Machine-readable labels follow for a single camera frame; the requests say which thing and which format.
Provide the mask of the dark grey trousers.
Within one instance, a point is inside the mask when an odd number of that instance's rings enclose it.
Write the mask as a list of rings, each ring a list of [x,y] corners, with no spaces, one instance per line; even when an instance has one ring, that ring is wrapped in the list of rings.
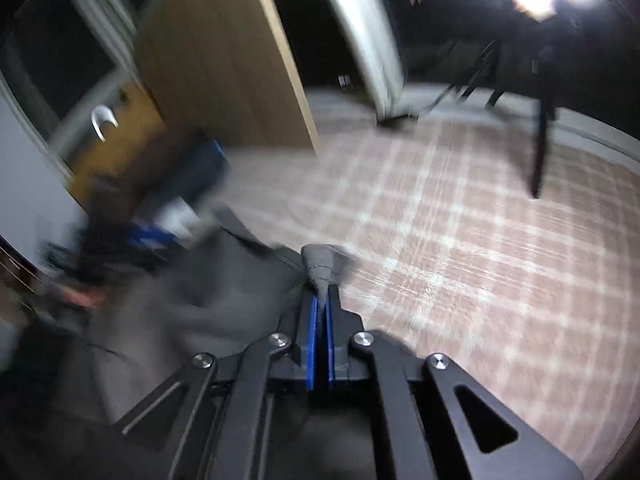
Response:
[[[227,207],[182,254],[116,289],[92,323],[104,353],[94,360],[107,418],[116,422],[198,353],[243,351],[275,332],[309,286],[322,299],[356,261],[343,248],[271,247]]]

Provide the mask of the pink plaid bed sheet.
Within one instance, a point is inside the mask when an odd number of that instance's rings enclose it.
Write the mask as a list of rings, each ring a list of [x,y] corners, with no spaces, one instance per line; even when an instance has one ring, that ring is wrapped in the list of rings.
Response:
[[[344,306],[419,354],[448,353],[589,479],[639,474],[639,176],[532,138],[506,110],[445,107],[387,132],[312,98],[318,153],[231,150],[196,204],[268,246],[356,261]]]

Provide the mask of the light wooden headboard panel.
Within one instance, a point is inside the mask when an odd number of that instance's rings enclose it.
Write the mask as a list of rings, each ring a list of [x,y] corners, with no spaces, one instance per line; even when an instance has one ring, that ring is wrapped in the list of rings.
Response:
[[[318,150],[273,0],[149,0],[134,64],[168,124],[199,126],[227,146]]]

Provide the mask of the white window frame post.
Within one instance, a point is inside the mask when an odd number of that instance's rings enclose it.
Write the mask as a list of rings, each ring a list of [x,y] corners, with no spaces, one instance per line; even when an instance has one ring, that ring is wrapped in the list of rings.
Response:
[[[328,0],[380,119],[404,114],[405,73],[383,0]]]

